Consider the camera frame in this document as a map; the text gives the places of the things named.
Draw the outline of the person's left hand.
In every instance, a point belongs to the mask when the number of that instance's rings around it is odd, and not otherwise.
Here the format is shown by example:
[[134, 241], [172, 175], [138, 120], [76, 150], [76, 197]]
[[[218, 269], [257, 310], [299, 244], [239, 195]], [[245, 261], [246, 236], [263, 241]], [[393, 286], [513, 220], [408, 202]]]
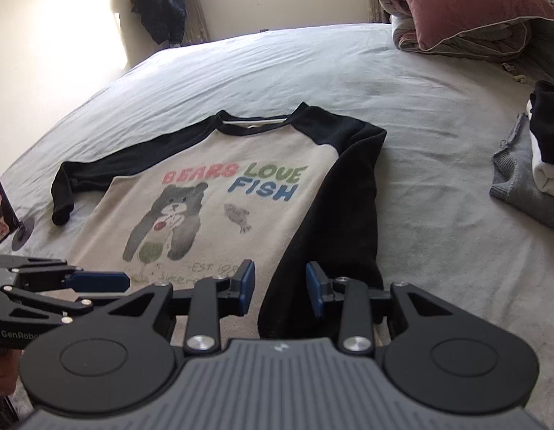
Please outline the person's left hand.
[[21, 356], [20, 350], [0, 348], [0, 396], [9, 396], [15, 392]]

